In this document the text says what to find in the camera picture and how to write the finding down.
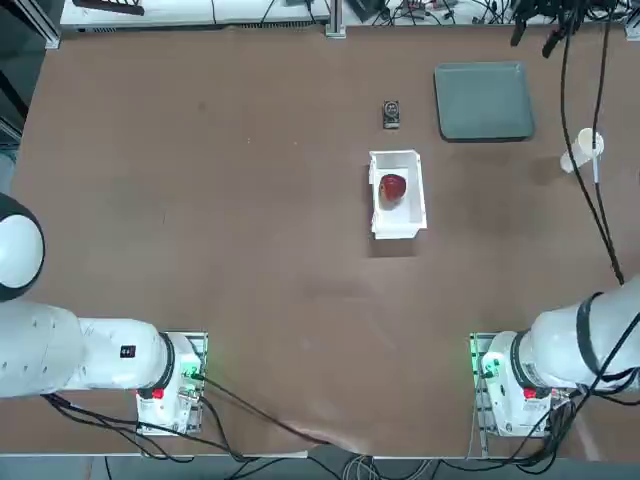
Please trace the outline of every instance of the small device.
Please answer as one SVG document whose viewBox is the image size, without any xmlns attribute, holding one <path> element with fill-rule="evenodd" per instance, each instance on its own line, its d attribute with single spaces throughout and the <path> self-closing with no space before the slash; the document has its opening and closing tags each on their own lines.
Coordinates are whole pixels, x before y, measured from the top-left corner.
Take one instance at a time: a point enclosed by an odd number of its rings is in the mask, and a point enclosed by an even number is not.
<svg viewBox="0 0 640 480">
<path fill-rule="evenodd" d="M 385 100 L 382 106 L 382 127 L 385 130 L 400 128 L 400 104 L 397 100 Z"/>
</svg>

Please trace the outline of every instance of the table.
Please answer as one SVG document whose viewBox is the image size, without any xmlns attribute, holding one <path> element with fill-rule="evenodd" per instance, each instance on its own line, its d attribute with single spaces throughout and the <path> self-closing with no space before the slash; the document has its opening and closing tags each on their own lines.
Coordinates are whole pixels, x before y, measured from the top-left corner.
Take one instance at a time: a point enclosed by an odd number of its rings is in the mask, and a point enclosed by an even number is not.
<svg viewBox="0 0 640 480">
<path fill-rule="evenodd" d="M 206 330 L 209 373 L 282 420 L 352 451 L 464 456 L 472 331 L 528 327 L 615 279 L 573 177 L 563 174 L 561 52 L 547 31 L 319 29 L 85 36 L 47 53 L 27 120 L 17 199 L 40 218 L 32 300 L 80 316 Z M 572 42 L 572 136 L 590 125 L 601 30 Z M 614 29 L 603 195 L 628 276 L 640 268 L 637 47 Z M 522 60 L 531 141 L 451 144 L 438 132 L 442 62 Z M 397 99 L 401 127 L 383 131 Z M 369 237 L 369 150 L 422 156 L 429 229 Z M 133 416 L 130 392 L 71 395 Z M 306 448 L 212 396 L 244 452 Z M 4 452 L 127 452 L 118 436 L 40 399 L 1 404 Z M 636 461 L 635 412 L 594 400 L 563 455 Z M 25 430 L 30 418 L 37 432 Z M 208 421 L 204 435 L 215 438 Z M 171 441 L 174 452 L 211 453 Z M 493 440 L 491 453 L 517 442 Z M 479 454 L 476 441 L 474 454 Z"/>
</svg>

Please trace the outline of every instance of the apple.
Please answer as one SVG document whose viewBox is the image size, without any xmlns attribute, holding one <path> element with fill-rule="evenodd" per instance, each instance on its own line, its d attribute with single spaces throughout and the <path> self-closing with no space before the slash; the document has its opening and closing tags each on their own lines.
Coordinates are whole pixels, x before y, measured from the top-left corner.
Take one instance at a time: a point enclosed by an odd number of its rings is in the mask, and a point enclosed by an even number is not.
<svg viewBox="0 0 640 480">
<path fill-rule="evenodd" d="M 397 203 L 407 191 L 407 181 L 393 173 L 380 179 L 380 196 L 389 203 Z"/>
</svg>

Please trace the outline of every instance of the green tray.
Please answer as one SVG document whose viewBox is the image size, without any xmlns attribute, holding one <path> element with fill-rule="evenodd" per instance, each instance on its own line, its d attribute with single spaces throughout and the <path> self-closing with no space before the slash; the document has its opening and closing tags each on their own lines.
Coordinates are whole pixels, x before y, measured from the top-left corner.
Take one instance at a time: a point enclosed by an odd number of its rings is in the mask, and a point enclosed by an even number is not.
<svg viewBox="0 0 640 480">
<path fill-rule="evenodd" d="M 434 74 L 442 137 L 450 142 L 512 142 L 535 131 L 524 65 L 448 63 Z"/>
</svg>

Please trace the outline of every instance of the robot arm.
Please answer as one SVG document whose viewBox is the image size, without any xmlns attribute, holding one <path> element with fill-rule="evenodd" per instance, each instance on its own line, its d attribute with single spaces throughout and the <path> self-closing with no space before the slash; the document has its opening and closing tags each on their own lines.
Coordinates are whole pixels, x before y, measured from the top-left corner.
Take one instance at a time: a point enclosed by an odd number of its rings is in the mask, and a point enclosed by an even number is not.
<svg viewBox="0 0 640 480">
<path fill-rule="evenodd" d="M 640 312 L 640 276 L 575 305 L 544 312 L 525 332 L 500 332 L 482 358 L 498 433 L 527 436 L 552 408 L 557 389 L 592 384 Z M 627 338 L 598 390 L 636 387 L 640 331 Z"/>
<path fill-rule="evenodd" d="M 139 420 L 186 433 L 195 410 L 199 425 L 196 386 L 184 373 L 202 373 L 203 358 L 189 338 L 17 299 L 40 275 L 44 254 L 35 216 L 0 194 L 0 398 L 136 389 Z"/>
</svg>

